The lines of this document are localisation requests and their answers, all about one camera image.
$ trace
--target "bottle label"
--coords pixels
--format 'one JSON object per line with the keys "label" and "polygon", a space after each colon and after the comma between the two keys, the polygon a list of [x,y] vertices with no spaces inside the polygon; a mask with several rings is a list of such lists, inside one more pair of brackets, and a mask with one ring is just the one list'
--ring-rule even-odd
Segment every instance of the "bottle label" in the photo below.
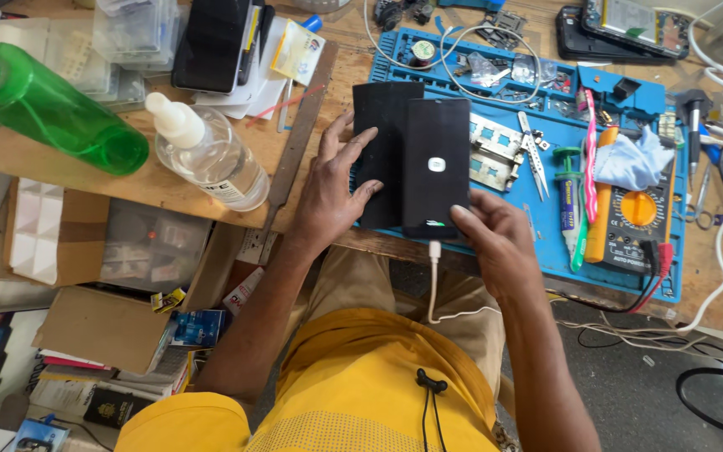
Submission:
{"label": "bottle label", "polygon": [[239,191],[232,183],[227,180],[216,183],[206,183],[199,186],[201,190],[207,194],[214,196],[223,203],[233,203],[244,198],[244,193]]}

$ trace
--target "man's left hand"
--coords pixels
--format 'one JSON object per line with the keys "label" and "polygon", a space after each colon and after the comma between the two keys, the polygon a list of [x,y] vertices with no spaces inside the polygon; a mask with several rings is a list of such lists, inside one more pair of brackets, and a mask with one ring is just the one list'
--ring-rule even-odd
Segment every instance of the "man's left hand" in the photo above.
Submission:
{"label": "man's left hand", "polygon": [[312,162],[292,226],[286,233],[290,243],[297,244],[312,259],[350,229],[362,216],[370,197],[384,187],[381,181],[368,180],[352,195],[348,190],[351,165],[378,134],[378,128],[368,128],[347,144],[340,143],[340,134],[353,120],[353,111],[343,113],[323,131],[320,150]]}

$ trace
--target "yellow t-shirt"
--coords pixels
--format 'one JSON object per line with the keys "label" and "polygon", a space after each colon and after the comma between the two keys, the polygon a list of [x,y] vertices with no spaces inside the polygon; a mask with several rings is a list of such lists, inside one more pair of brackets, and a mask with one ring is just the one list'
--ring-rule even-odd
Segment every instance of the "yellow t-shirt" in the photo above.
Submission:
{"label": "yellow t-shirt", "polygon": [[[281,366],[275,407],[252,437],[237,402],[215,393],[173,395],[121,430],[124,451],[423,450],[422,367],[448,389],[437,395],[448,450],[497,450],[492,392],[450,340],[393,313],[347,309],[303,325]],[[429,399],[429,450],[441,451]]]}

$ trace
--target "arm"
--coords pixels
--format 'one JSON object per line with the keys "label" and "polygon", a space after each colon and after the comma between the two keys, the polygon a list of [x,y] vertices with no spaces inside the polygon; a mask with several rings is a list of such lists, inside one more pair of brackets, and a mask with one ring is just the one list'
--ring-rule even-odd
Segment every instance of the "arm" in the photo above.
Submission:
{"label": "arm", "polygon": [[472,190],[471,210],[455,206],[451,218],[476,250],[487,292],[504,315],[520,444],[527,452],[600,450],[568,372],[526,214]]}
{"label": "arm", "polygon": [[340,133],[353,117],[353,112],[345,113],[323,132],[292,227],[241,315],[197,378],[198,391],[229,396],[245,410],[255,405],[286,341],[286,323],[308,268],[350,228],[370,196],[383,187],[381,182],[369,180],[353,195],[348,192],[350,166],[377,134],[377,128],[369,128],[343,146]]}

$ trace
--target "floor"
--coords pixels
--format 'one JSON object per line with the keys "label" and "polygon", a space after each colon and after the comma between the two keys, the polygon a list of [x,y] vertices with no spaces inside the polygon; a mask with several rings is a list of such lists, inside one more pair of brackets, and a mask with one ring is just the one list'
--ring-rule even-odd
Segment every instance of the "floor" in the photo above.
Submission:
{"label": "floor", "polygon": [[[390,264],[393,286],[419,296],[428,286],[427,267],[405,262]],[[555,303],[554,315],[577,323],[597,322],[597,311],[576,303]],[[641,315],[612,314],[620,326],[664,326]],[[662,352],[617,344],[585,348],[577,342],[580,330],[559,326],[570,373],[596,425],[602,449],[609,452],[642,450],[723,451],[723,431],[708,425],[680,403],[675,393],[677,377],[695,367],[723,367],[715,360],[676,352]],[[613,344],[612,336],[588,331],[581,337],[588,346]],[[250,418],[255,430],[275,401],[274,385],[279,363]],[[512,377],[508,353],[502,372]],[[698,376],[685,384],[685,395],[708,415],[723,421],[723,377]],[[517,436],[512,419],[499,407],[507,431]]]}

